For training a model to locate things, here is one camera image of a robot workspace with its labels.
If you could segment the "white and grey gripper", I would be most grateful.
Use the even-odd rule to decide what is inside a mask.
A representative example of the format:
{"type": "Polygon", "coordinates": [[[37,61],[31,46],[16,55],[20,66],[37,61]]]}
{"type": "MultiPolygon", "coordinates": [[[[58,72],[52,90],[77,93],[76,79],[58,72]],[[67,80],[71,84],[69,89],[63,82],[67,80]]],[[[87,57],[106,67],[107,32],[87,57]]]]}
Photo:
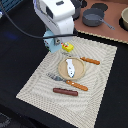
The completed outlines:
{"type": "Polygon", "coordinates": [[[55,44],[72,39],[75,7],[70,0],[34,0],[36,14],[55,35],[55,44]]]}

